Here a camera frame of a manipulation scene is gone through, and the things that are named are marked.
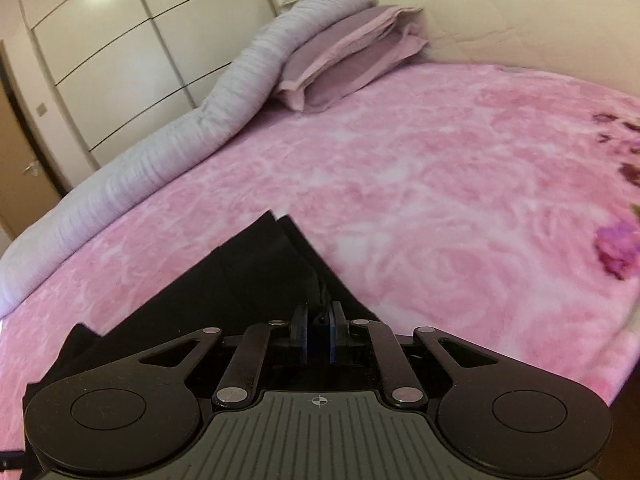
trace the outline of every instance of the door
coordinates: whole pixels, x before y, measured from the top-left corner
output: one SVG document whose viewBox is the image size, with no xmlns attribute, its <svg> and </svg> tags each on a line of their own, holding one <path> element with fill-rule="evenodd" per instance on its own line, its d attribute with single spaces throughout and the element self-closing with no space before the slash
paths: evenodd
<svg viewBox="0 0 640 480">
<path fill-rule="evenodd" d="M 0 229 L 15 238 L 59 200 L 0 85 Z"/>
</svg>

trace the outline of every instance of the wall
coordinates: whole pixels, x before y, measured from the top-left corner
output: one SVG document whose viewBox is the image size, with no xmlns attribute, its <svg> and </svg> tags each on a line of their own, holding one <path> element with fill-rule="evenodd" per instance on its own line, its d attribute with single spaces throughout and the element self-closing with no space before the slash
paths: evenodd
<svg viewBox="0 0 640 480">
<path fill-rule="evenodd" d="M 49 80 L 42 71 L 31 33 L 22 18 L 19 0 L 0 0 L 0 40 L 4 41 L 27 112 L 55 166 L 69 187 L 75 187 L 94 171 L 94 165 L 63 115 Z M 41 104 L 47 113 L 38 117 Z"/>
</svg>

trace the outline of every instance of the pink fleece blanket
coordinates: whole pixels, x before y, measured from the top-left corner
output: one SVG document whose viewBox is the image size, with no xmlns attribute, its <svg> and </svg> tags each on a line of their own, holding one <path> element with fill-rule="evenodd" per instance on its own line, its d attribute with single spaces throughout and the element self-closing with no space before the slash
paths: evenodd
<svg viewBox="0 0 640 480">
<path fill-rule="evenodd" d="M 565 76 L 422 65 L 325 113 L 264 110 L 114 222 L 4 320 L 0 449 L 71 327 L 106 332 L 267 209 L 289 213 L 396 333 L 433 325 L 611 402 L 640 353 L 639 283 L 603 272 L 596 229 L 640 189 L 594 114 L 640 100 Z"/>
</svg>

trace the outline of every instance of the mauve pillow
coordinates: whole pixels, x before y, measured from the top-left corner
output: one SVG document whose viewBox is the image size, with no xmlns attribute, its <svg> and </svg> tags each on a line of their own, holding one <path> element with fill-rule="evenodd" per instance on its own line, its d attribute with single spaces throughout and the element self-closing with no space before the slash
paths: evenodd
<svg viewBox="0 0 640 480">
<path fill-rule="evenodd" d="M 418 36 L 419 32 L 420 27 L 415 23 L 405 25 L 402 31 L 392 30 L 381 40 L 322 72 L 306 87 L 302 111 L 323 112 L 420 52 L 427 41 Z"/>
<path fill-rule="evenodd" d="M 402 31 L 398 30 L 398 26 L 399 23 L 404 21 L 405 17 L 416 14 L 419 11 L 420 9 L 417 7 L 371 7 L 370 9 L 363 10 L 353 16 L 340 20 L 340 22 L 322 31 L 292 54 L 284 65 L 280 83 L 276 86 L 274 95 L 279 97 L 292 110 L 311 111 L 310 109 L 306 110 L 305 107 L 305 89 L 308 89 L 309 85 L 313 84 L 322 73 L 340 63 L 343 59 L 384 40 L 392 32 L 396 33 L 393 34 L 395 41 L 385 41 L 383 43 L 385 48 L 382 46 L 377 47 L 376 52 L 378 56 L 384 53 L 385 59 L 395 59 L 401 50 L 408 52 L 411 50 L 409 48 L 410 45 L 415 46 L 419 41 L 422 41 L 421 46 L 413 52 L 413 54 L 415 54 L 426 44 L 424 40 L 413 37 L 413 34 L 419 33 L 418 26 L 410 23 L 409 25 L 411 25 L 411 27 L 406 28 L 405 26 L 402 28 Z M 390 48 L 396 53 L 395 55 L 388 53 L 388 49 Z M 341 69 L 351 69 L 357 66 L 359 67 L 357 75 L 358 78 L 360 78 L 360 76 L 364 74 L 362 64 L 366 63 L 371 67 L 373 60 L 374 57 L 364 55 L 342 65 Z M 377 75 L 381 75 L 391 68 L 392 67 L 388 67 L 386 70 L 382 70 L 382 72 L 380 72 L 380 70 L 374 72 L 377 72 Z M 354 81 L 353 76 L 347 76 L 346 79 L 350 82 Z M 334 73 L 330 78 L 325 80 L 323 87 L 326 87 L 329 80 L 332 82 L 340 80 L 342 84 L 344 83 L 344 80 Z"/>
</svg>

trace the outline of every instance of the black fabric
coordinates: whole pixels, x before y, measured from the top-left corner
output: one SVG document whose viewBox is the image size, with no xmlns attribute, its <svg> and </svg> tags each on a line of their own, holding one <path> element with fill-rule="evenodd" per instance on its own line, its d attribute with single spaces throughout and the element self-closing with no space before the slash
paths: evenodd
<svg viewBox="0 0 640 480">
<path fill-rule="evenodd" d="M 348 319 L 378 320 L 332 273 L 291 218 L 276 221 L 265 213 L 106 335 L 76 325 L 42 380 L 28 384 L 23 409 L 48 384 L 206 326 L 241 335 L 255 323 L 290 319 L 300 304 L 319 312 L 330 300 L 342 303 Z M 20 478 L 33 480 L 41 469 L 25 442 Z"/>
</svg>

